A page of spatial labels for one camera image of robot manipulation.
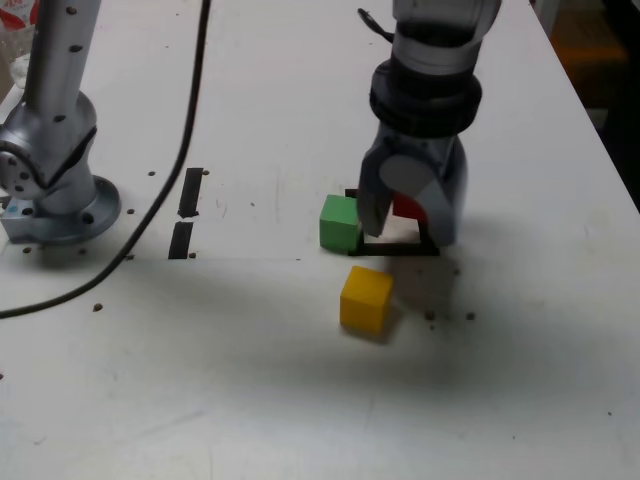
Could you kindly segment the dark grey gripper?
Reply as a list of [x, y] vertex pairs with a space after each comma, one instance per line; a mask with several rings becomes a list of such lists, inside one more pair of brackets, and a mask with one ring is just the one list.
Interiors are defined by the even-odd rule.
[[[405, 154], [391, 156], [385, 142]], [[361, 165], [359, 220], [364, 232], [373, 237], [382, 234], [393, 192], [418, 204], [427, 217], [428, 232], [436, 246], [453, 245], [464, 206], [467, 173], [466, 156], [458, 137], [413, 137], [380, 122], [372, 148]]]

